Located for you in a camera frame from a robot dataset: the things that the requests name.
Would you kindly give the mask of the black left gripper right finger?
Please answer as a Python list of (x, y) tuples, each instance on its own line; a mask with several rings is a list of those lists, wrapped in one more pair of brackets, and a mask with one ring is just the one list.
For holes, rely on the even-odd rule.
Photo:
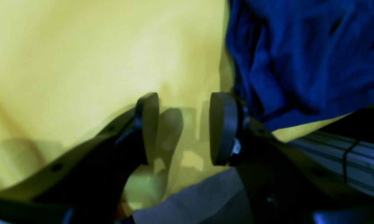
[(278, 141), (244, 101), (213, 92), (211, 162), (238, 172), (255, 224), (374, 224), (374, 197)]

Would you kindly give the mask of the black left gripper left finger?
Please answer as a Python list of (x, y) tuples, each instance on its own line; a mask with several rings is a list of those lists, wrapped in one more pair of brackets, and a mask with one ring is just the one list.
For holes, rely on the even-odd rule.
[(129, 176), (153, 161), (159, 96), (148, 93), (94, 138), (0, 191), (0, 224), (113, 224)]

